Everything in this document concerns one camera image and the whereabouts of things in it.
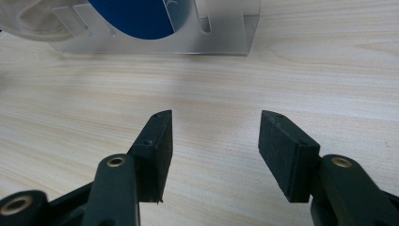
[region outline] wooden table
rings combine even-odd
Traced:
[[[399,2],[263,1],[247,57],[61,55],[0,33],[0,197],[50,200],[173,110],[164,203],[142,225],[311,225],[259,155],[261,111],[286,115],[399,195]]]

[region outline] wood grain surface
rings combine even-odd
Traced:
[[[0,198],[92,181],[167,109],[165,202],[141,204],[142,225],[312,225],[259,155],[264,109],[399,195],[399,2],[262,4],[247,57],[61,55],[0,33]]]

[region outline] metal screw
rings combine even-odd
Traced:
[[[106,162],[106,165],[108,165],[108,167],[119,167],[123,165],[125,161],[126,160],[123,157],[114,157],[109,159],[108,162]]]
[[[25,195],[7,202],[0,209],[0,215],[9,216],[26,209],[33,202],[32,197]]]
[[[333,158],[331,158],[331,161],[335,165],[342,167],[342,168],[351,168],[352,167],[352,163],[349,160],[342,158],[342,157],[333,157]]]

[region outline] clear acrylic stand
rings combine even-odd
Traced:
[[[60,53],[245,56],[258,25],[260,0],[164,0],[174,34],[160,40],[128,36],[91,4],[54,8],[72,37],[50,42]],[[176,7],[184,1],[184,7]]]

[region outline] blue disc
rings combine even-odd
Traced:
[[[121,32],[143,40],[158,40],[174,33],[163,0],[89,0]]]

